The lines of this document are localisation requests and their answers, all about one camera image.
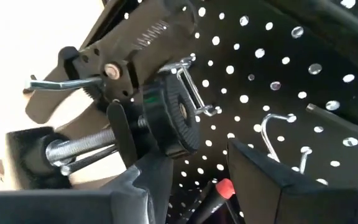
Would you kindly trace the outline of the black screw clamp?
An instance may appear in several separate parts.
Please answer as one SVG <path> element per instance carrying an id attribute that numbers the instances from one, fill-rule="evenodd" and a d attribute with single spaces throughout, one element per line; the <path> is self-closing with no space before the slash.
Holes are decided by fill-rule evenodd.
<path id="1" fill-rule="evenodd" d="M 18 188 L 69 189 L 72 174 L 113 154 L 126 167 L 152 153 L 169 161 L 194 154 L 200 131 L 181 81 L 162 75 L 139 94 L 140 103 L 112 101 L 105 124 L 81 137 L 50 126 L 8 132 L 8 169 Z"/>

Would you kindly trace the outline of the black wire stripper pliers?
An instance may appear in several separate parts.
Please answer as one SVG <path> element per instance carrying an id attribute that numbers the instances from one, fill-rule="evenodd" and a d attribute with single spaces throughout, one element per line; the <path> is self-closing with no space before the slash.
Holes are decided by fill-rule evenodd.
<path id="1" fill-rule="evenodd" d="M 101 116 L 126 100 L 188 42 L 196 27 L 190 0 L 144 0 L 104 37 L 82 50 L 64 47 L 49 84 L 80 82 L 94 101 L 79 117 Z"/>

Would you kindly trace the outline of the black metal peg board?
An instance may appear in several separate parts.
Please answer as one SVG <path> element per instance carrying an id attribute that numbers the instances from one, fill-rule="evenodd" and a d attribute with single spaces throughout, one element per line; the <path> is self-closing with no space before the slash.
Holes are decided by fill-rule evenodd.
<path id="1" fill-rule="evenodd" d="M 301 148 L 309 146 L 308 177 L 358 190 L 358 133 L 306 110 L 308 104 L 324 108 L 337 101 L 335 114 L 358 124 L 358 66 L 310 31 L 291 37 L 296 22 L 262 0 L 196 1 L 194 6 L 207 11 L 199 20 L 201 37 L 180 55 L 196 57 L 195 82 L 209 81 L 201 93 L 220 112 L 201 120 L 201 139 L 212 144 L 175 164 L 167 222 L 193 200 L 198 184 L 226 176 L 220 166 L 229 138 L 265 152 L 258 124 L 272 112 L 297 117 L 292 124 L 268 123 L 268 136 L 286 165 L 296 166 Z"/>

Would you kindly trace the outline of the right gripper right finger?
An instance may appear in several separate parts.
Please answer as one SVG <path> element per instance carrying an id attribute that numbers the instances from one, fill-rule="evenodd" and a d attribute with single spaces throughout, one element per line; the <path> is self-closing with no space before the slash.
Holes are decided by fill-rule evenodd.
<path id="1" fill-rule="evenodd" d="M 227 151 L 246 224 L 358 224 L 358 188 L 324 185 L 237 139 Z"/>

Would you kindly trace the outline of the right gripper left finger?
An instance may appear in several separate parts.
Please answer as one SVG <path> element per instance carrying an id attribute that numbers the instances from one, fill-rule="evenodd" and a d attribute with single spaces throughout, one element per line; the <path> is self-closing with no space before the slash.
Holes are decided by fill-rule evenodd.
<path id="1" fill-rule="evenodd" d="M 149 153 L 98 189 L 0 191 L 0 224 L 164 224 L 173 160 Z"/>

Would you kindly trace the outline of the chrome plier holder hook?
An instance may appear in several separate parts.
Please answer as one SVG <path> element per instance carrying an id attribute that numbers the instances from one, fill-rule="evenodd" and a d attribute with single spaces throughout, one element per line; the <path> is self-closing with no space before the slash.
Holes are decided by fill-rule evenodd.
<path id="1" fill-rule="evenodd" d="M 206 105 L 199 94 L 199 91 L 188 71 L 191 67 L 192 57 L 181 59 L 177 63 L 169 63 L 158 70 L 158 73 L 171 72 L 176 70 L 176 77 L 185 88 L 196 115 L 201 113 L 212 117 L 218 113 L 213 105 Z M 100 77 L 90 77 L 85 79 L 67 80 L 62 82 L 53 82 L 45 80 L 28 80 L 25 83 L 26 90 L 46 90 L 46 91 L 63 91 L 86 88 L 90 86 L 104 87 L 104 81 Z"/>

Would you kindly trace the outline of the light wooden table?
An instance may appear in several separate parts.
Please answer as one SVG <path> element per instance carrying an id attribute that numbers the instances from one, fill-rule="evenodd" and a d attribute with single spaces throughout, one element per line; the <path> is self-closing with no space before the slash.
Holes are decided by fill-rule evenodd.
<path id="1" fill-rule="evenodd" d="M 0 159 L 7 132 L 35 127 L 24 83 L 31 75 L 43 79 L 61 48 L 80 47 L 102 10 L 101 0 L 0 0 Z M 0 174 L 0 190 L 11 188 Z"/>

